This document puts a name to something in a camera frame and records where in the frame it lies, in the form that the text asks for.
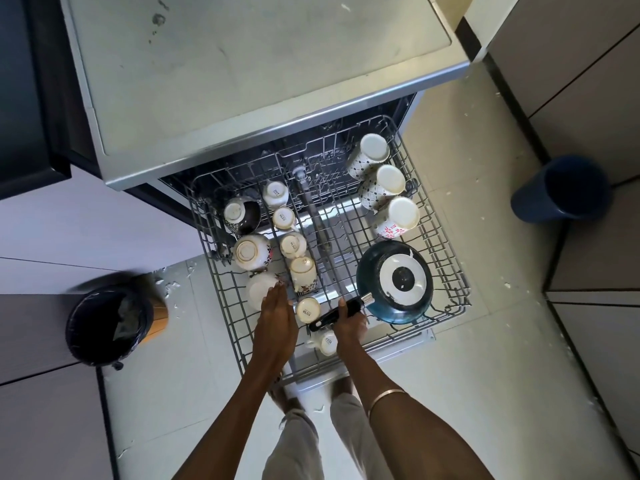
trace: wire rack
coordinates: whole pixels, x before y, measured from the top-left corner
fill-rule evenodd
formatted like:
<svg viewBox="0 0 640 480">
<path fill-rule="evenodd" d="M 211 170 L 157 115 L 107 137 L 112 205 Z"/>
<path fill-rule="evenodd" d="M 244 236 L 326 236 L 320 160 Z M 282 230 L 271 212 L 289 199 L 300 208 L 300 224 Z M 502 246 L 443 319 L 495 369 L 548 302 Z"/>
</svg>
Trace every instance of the wire rack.
<svg viewBox="0 0 640 480">
<path fill-rule="evenodd" d="M 348 299 L 356 295 L 358 261 L 368 247 L 382 240 L 372 230 L 373 213 L 360 205 L 356 194 L 359 182 L 348 176 L 345 166 L 360 138 L 372 132 L 388 142 L 390 162 L 402 170 L 407 181 L 403 195 L 411 197 L 420 209 L 418 226 L 399 240 L 411 245 L 425 258 L 435 289 L 427 312 L 411 324 L 393 327 L 370 316 L 365 349 L 372 352 L 398 340 L 415 337 L 437 323 L 464 313 L 470 306 L 469 286 L 393 120 L 376 116 L 347 128 L 340 128 L 340 122 L 336 121 L 299 134 L 293 142 L 289 139 L 292 144 L 282 150 L 227 158 L 217 163 L 216 168 L 207 168 L 208 171 L 197 176 L 187 189 L 241 374 L 251 359 L 253 330 L 259 312 L 251 308 L 245 295 L 251 273 L 233 263 L 232 247 L 237 237 L 223 224 L 222 210 L 226 201 L 238 194 L 260 201 L 262 220 L 258 232 L 272 241 L 275 250 L 268 271 L 291 283 L 287 263 L 279 254 L 279 240 L 284 233 L 273 227 L 272 212 L 260 197 L 262 186 L 270 180 L 287 184 L 289 206 L 297 217 L 297 230 L 307 239 L 308 252 L 315 259 L 318 270 L 318 289 L 306 296 L 315 297 L 323 313 L 329 311 L 337 306 L 340 296 Z M 288 288 L 290 298 L 300 298 L 290 284 Z M 310 349 L 308 327 L 301 322 L 298 325 L 296 351 L 289 362 L 291 371 L 282 379 L 284 383 L 307 379 L 340 365 L 337 356 L 326 357 Z"/>
</svg>

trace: mug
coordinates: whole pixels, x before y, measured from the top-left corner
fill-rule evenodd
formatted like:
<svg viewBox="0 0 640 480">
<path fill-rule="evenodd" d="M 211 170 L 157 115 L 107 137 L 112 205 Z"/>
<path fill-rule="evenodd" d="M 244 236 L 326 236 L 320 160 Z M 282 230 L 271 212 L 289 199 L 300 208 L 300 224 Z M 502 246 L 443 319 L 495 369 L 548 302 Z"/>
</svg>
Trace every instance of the mug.
<svg viewBox="0 0 640 480">
<path fill-rule="evenodd" d="M 269 181 L 262 188 L 262 198 L 271 210 L 276 210 L 289 201 L 289 188 L 277 180 Z"/>
<path fill-rule="evenodd" d="M 313 323 L 320 316 L 320 303 L 316 298 L 304 298 L 296 306 L 296 316 L 302 323 Z"/>
<path fill-rule="evenodd" d="M 395 195 L 404 192 L 403 173 L 393 165 L 382 165 L 367 175 L 358 187 L 360 203 L 365 209 L 378 211 Z"/>
<path fill-rule="evenodd" d="M 226 226 L 238 235 L 251 234 L 260 225 L 260 204 L 249 197 L 233 197 L 223 214 Z"/>
<path fill-rule="evenodd" d="M 280 252 L 287 259 L 300 258 L 307 252 L 307 240 L 299 232 L 290 232 L 280 238 Z"/>
<path fill-rule="evenodd" d="M 273 250 L 269 240 L 262 234 L 249 234 L 238 239 L 234 246 L 234 258 L 242 269 L 256 271 L 271 262 Z"/>
<path fill-rule="evenodd" d="M 356 180 L 364 180 L 369 172 L 389 158 L 389 153 L 389 145 L 383 137 L 368 133 L 347 158 L 347 173 Z"/>
<path fill-rule="evenodd" d="M 246 284 L 246 300 L 254 309 L 260 311 L 262 299 L 267 296 L 269 288 L 273 288 L 282 281 L 273 273 L 254 274 Z"/>
<path fill-rule="evenodd" d="M 318 282 L 316 263 L 308 256 L 293 259 L 289 265 L 293 291 L 298 294 L 307 294 L 315 290 Z"/>
<path fill-rule="evenodd" d="M 276 229 L 289 230 L 296 224 L 296 215 L 288 207 L 279 207 L 273 211 L 271 220 Z"/>
<path fill-rule="evenodd" d="M 338 339 L 333 330 L 318 331 L 311 334 L 311 339 L 307 341 L 307 347 L 320 349 L 324 355 L 330 356 L 335 354 L 338 349 Z"/>
<path fill-rule="evenodd" d="M 420 209 L 407 197 L 393 197 L 376 215 L 373 229 L 385 239 L 393 239 L 413 229 L 420 221 Z"/>
</svg>

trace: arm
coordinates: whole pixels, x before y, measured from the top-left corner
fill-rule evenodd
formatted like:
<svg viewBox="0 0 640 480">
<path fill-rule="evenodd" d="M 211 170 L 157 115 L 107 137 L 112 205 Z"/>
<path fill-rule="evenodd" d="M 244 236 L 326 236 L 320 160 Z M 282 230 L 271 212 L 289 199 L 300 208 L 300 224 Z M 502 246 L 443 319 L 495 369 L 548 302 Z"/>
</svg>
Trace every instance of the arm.
<svg viewBox="0 0 640 480">
<path fill-rule="evenodd" d="M 231 480 L 260 404 L 293 354 L 298 327 L 287 291 L 277 285 L 262 301 L 253 354 L 240 384 L 173 480 Z"/>
<path fill-rule="evenodd" d="M 360 345 L 366 318 L 347 318 L 340 299 L 340 320 L 333 327 L 338 355 L 351 375 L 365 411 L 373 400 L 389 389 L 401 389 L 382 372 Z M 479 479 L 492 476 L 471 447 L 446 422 L 408 394 L 384 396 L 374 406 L 371 428 L 396 480 Z"/>
</svg>

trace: bracelet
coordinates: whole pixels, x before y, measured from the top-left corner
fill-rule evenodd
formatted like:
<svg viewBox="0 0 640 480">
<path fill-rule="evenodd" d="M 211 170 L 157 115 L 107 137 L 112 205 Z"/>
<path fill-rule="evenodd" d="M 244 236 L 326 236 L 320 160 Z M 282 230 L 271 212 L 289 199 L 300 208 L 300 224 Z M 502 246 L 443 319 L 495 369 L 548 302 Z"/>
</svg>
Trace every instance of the bracelet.
<svg viewBox="0 0 640 480">
<path fill-rule="evenodd" d="M 373 411 L 373 406 L 375 406 L 380 399 L 382 399 L 386 395 L 393 394 L 395 392 L 401 392 L 403 394 L 406 394 L 406 391 L 404 389 L 389 389 L 384 391 L 382 394 L 379 394 L 371 403 L 371 407 L 369 408 L 369 411 L 367 411 L 367 419 L 371 420 L 371 412 Z"/>
</svg>

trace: floor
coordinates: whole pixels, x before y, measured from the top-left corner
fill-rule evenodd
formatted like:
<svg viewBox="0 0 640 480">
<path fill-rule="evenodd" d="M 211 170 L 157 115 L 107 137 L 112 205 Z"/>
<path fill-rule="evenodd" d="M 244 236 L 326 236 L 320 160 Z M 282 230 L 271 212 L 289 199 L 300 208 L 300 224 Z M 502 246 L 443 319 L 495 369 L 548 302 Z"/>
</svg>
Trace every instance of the floor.
<svg viewBox="0 0 640 480">
<path fill-rule="evenodd" d="M 557 228 L 511 213 L 511 193 L 540 164 L 484 66 L 426 92 L 404 140 L 472 307 L 383 369 L 448 421 L 497 480 L 633 478 L 540 295 Z M 150 279 L 168 293 L 168 329 L 122 371 L 104 371 L 123 480 L 170 479 L 240 379 L 204 258 Z M 325 477 L 359 478 L 331 425 L 327 391 L 301 400 L 319 432 Z M 281 416 L 267 398 L 238 479 L 260 478 Z"/>
</svg>

